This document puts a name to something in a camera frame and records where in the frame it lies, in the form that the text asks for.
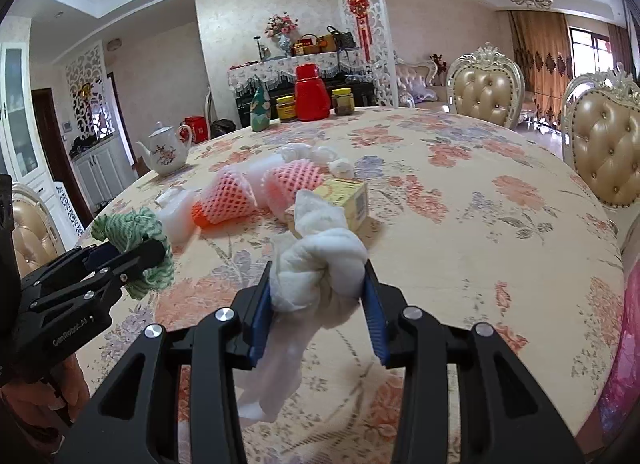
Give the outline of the person's left hand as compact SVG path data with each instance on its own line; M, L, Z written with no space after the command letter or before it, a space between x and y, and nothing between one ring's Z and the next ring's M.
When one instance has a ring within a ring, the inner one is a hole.
M68 415L75 421L90 399L90 392L76 354L66 358L59 366L58 384L61 395L43 382L28 384L12 380L1 388L1 402L29 447L38 455L48 458L62 444L62 435L56 427L56 410L67 406Z

